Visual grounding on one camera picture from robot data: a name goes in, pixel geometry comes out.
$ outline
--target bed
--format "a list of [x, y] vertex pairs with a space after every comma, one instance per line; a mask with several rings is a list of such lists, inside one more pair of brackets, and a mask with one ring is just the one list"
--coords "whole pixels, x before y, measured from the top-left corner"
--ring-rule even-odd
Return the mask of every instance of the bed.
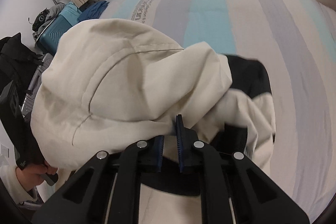
[[187, 47], [256, 58], [276, 111], [271, 178], [311, 223], [336, 220], [336, 12], [312, 0], [120, 0], [100, 18], [148, 24]]

